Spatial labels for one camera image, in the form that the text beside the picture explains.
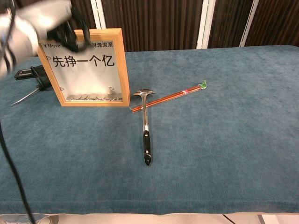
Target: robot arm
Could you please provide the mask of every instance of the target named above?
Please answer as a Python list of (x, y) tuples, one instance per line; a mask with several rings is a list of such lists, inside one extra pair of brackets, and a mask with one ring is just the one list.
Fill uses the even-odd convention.
[[(85, 33), (85, 44), (78, 49), (76, 36), (67, 22), (72, 16), (74, 17), (74, 10), (70, 0), (40, 1), (17, 10), (8, 46), (6, 49), (1, 49), (1, 51), (5, 51), (5, 54), (0, 59), (0, 79), (5, 77), (16, 64), (22, 62), (26, 57), (35, 55), (38, 49), (38, 40), (54, 39), (66, 45), (71, 51), (85, 50), (90, 45), (88, 27), (84, 19), (79, 18), (81, 26), (84, 26), (82, 28)], [(0, 15), (0, 46), (6, 39), (10, 21), (9, 15)]]

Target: chopstick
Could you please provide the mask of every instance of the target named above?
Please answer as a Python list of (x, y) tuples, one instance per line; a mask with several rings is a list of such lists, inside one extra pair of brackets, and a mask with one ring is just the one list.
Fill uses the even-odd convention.
[[(196, 86), (191, 87), (189, 89), (173, 93), (173, 94), (171, 94), (169, 96), (166, 96), (166, 97), (163, 97), (163, 98), (160, 98), (160, 99), (156, 99), (154, 101), (151, 101), (151, 102), (147, 103), (146, 107), (151, 107), (151, 106), (154, 106), (156, 104), (160, 104), (160, 103), (163, 103), (163, 102), (166, 102), (166, 101), (169, 101), (169, 100), (172, 100), (172, 99), (175, 99), (175, 98), (187, 95), (187, 94), (192, 93), (192, 92), (203, 90), (203, 89), (206, 88), (206, 82), (205, 81), (204, 81), (204, 85), (205, 86), (202, 87), (201, 84), (199, 84), (199, 85), (196, 85)], [(143, 109), (143, 106), (141, 105), (141, 106), (134, 107), (133, 109), (131, 109), (131, 111), (134, 113), (134, 112), (140, 111), (142, 109)]]

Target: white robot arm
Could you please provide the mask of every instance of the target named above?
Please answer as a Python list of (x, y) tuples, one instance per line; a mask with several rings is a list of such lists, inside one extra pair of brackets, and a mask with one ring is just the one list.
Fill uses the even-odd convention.
[(26, 57), (35, 55), (38, 49), (38, 40), (49, 38), (49, 31), (57, 28), (71, 17), (70, 0), (45, 0), (19, 9), (15, 13), (14, 26), (9, 36), (8, 45), (6, 49), (3, 49), (2, 44), (5, 42), (11, 17), (8, 14), (1, 14), (0, 46), (1, 51), (5, 51), (5, 54), (3, 58), (0, 58), (0, 79)]

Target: cable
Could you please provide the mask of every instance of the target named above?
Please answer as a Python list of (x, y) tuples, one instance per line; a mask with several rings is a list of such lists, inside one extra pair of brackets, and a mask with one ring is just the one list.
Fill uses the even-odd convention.
[(226, 215), (222, 214), (228, 221), (230, 221), (232, 224), (235, 224), (229, 217), (227, 217)]
[[(0, 52), (0, 65), (1, 65), (2, 59), (4, 58), (5, 50), (8, 47), (8, 40), (9, 40), (9, 37), (10, 37), (11, 32), (12, 32), (13, 27), (14, 27), (14, 18), (15, 18), (14, 0), (10, 0), (10, 12), (11, 12), (11, 22), (10, 22), (10, 25), (9, 25), (9, 29), (8, 29), (8, 32), (7, 32), (7, 35), (6, 35), (5, 42), (2, 45), (2, 51)], [(26, 211), (28, 213), (29, 219), (30, 219), (30, 221), (31, 221), (32, 224), (35, 224), (36, 222), (35, 222), (35, 220), (33, 218), (33, 215), (31, 213), (31, 209), (30, 209), (30, 207), (28, 205), (28, 202), (27, 202), (27, 199), (26, 199), (26, 195), (25, 195), (25, 191), (24, 191), (24, 188), (23, 188), (20, 176), (19, 176), (18, 171), (17, 171), (17, 169), (16, 169), (16, 167), (14, 165), (13, 160), (10, 157), (10, 154), (8, 152), (8, 149), (7, 149), (7, 146), (5, 144), (4, 136), (3, 136), (3, 133), (2, 133), (1, 122), (0, 122), (0, 143), (1, 143), (1, 146), (2, 146), (3, 153), (4, 153), (6, 159), (7, 159), (8, 163), (9, 163), (9, 166), (10, 166), (13, 174), (14, 174), (14, 178), (15, 178), (15, 180), (17, 182), (17, 185), (18, 185), (18, 188), (19, 188), (19, 191), (20, 191), (20, 194), (21, 194), (21, 198), (22, 198), (23, 204), (25, 206), (25, 209), (26, 209)]]

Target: teal fabric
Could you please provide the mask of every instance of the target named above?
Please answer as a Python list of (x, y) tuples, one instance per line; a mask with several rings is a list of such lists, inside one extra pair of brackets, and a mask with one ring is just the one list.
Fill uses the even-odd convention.
[[(53, 90), (10, 105), (35, 80), (0, 82), (0, 117), (36, 213), (299, 212), (299, 48), (126, 54), (131, 95), (149, 101), (204, 79), (207, 89), (142, 113), (61, 107)], [(40, 65), (31, 58), (20, 68)], [(140, 104), (131, 98), (131, 105)], [(25, 213), (0, 152), (0, 213)]]

